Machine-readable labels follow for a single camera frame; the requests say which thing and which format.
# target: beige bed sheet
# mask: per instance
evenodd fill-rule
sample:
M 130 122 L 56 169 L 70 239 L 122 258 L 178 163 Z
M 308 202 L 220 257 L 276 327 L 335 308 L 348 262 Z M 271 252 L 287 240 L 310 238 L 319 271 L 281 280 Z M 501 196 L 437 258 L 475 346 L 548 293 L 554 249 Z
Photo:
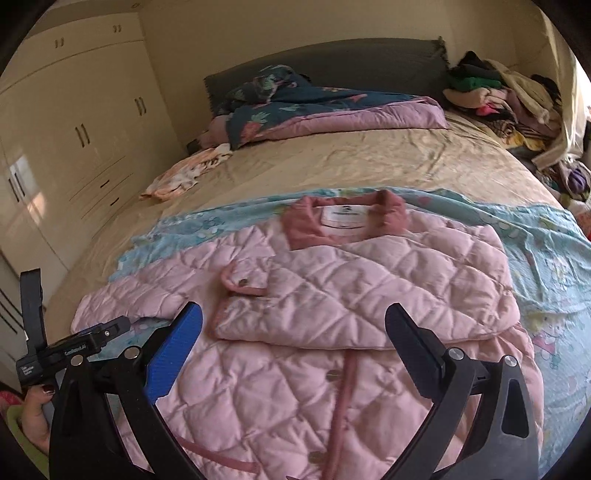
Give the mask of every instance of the beige bed sheet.
M 116 270 L 129 239 L 160 218 L 272 194 L 315 188 L 447 188 L 481 202 L 560 205 L 519 161 L 469 121 L 449 130 L 373 130 L 312 135 L 244 147 L 177 200 L 138 200 L 106 226 L 48 305 L 50 342 L 70 333 L 77 305 Z

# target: dark gray headboard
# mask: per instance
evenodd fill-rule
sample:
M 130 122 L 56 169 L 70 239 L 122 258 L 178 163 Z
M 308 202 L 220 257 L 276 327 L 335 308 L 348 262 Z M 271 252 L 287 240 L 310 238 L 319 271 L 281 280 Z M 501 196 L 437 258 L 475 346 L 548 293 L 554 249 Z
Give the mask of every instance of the dark gray headboard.
M 294 48 L 209 75 L 204 81 L 211 110 L 234 87 L 275 64 L 306 74 L 316 86 L 426 95 L 444 104 L 448 62 L 443 39 L 358 38 Z

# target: hand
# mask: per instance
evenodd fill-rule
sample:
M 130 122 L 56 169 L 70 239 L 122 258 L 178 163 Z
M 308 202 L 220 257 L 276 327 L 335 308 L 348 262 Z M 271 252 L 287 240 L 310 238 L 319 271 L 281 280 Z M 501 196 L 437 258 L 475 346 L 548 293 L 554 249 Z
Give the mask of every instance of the hand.
M 50 431 L 41 407 L 51 400 L 54 393 L 53 385 L 35 385 L 27 392 L 22 408 L 22 432 L 29 442 L 46 455 L 49 455 Z

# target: pink quilted jacket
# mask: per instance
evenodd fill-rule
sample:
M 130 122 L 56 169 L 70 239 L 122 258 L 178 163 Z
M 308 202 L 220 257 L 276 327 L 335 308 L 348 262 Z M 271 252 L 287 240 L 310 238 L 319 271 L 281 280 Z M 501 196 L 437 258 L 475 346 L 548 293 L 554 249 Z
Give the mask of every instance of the pink quilted jacket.
M 368 208 L 339 230 L 324 215 L 331 205 Z M 381 478 L 431 406 L 384 331 L 385 310 L 397 301 L 473 358 L 515 356 L 541 442 L 542 377 L 490 226 L 407 211 L 386 191 L 305 197 L 281 219 L 85 297 L 72 329 L 118 315 L 173 317 L 188 300 L 202 305 L 207 328 L 157 406 L 211 480 Z M 440 466 L 457 457 L 476 406 L 472 398 Z M 119 428 L 146 468 L 125 419 Z

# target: pile of clothes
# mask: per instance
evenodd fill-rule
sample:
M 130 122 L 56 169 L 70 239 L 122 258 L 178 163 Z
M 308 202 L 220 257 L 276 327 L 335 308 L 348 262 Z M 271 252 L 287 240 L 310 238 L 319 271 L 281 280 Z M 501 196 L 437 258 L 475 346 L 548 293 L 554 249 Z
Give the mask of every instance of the pile of clothes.
M 528 78 L 497 61 L 481 60 L 473 51 L 448 78 L 447 100 L 529 167 L 560 134 L 562 101 L 553 80 Z
M 591 240 L 591 171 L 579 160 L 560 160 L 535 172 L 535 176 L 573 214 L 584 235 Z

